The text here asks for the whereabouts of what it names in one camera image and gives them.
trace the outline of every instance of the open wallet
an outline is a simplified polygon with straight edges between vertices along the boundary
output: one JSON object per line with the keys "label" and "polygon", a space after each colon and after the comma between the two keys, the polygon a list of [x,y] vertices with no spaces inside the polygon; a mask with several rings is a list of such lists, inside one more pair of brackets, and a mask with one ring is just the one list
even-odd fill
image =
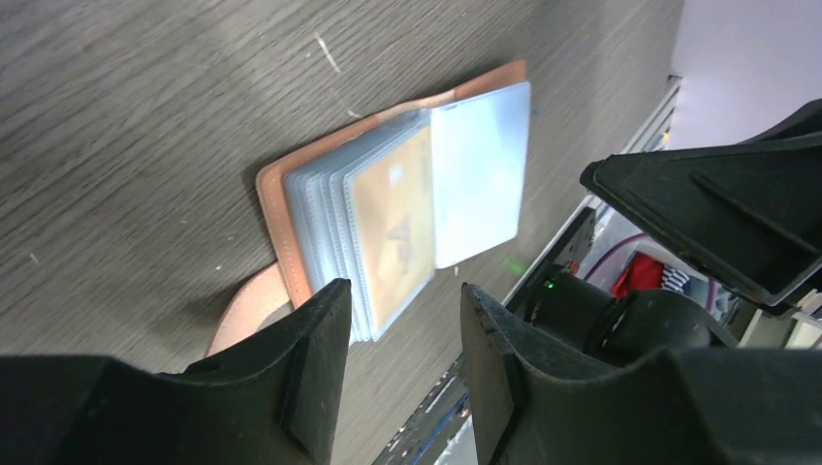
{"label": "open wallet", "polygon": [[526,66],[516,61],[263,168],[257,192],[279,266],[240,290],[208,353],[336,277],[352,282],[351,341],[378,339],[435,269],[516,235],[529,116]]}

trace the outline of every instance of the black and white striped fabric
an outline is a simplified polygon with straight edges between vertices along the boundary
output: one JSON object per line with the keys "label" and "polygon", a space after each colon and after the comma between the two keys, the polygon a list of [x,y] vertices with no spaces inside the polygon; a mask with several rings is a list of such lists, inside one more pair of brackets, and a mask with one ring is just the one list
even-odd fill
{"label": "black and white striped fabric", "polygon": [[666,264],[662,266],[662,289],[684,294],[684,287],[688,281],[690,276],[686,273]]}

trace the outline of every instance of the red cloth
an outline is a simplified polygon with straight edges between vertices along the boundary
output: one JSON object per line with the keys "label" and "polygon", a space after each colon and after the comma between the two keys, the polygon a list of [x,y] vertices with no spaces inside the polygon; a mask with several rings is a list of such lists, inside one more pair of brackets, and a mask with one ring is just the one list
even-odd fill
{"label": "red cloth", "polygon": [[662,287],[662,263],[643,254],[634,256],[616,284],[611,288],[611,294],[617,300],[625,297],[631,291],[645,289],[659,289]]}

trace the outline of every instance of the white wall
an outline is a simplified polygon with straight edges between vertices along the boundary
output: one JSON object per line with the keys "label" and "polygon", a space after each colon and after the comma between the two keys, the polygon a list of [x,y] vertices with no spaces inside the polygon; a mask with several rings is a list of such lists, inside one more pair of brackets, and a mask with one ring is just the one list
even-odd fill
{"label": "white wall", "polygon": [[822,0],[685,0],[670,148],[736,143],[822,98]]}

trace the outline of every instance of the gray wood grain surface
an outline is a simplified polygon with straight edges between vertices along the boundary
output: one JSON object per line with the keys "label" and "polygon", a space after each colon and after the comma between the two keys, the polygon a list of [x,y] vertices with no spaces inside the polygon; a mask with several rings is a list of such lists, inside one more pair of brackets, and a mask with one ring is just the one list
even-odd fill
{"label": "gray wood grain surface", "polygon": [[[0,1],[0,352],[177,371],[275,260],[256,171],[355,114],[526,58],[519,237],[443,270],[350,351],[334,462],[369,463],[658,103],[681,0]],[[328,45],[336,72],[315,33]]]}

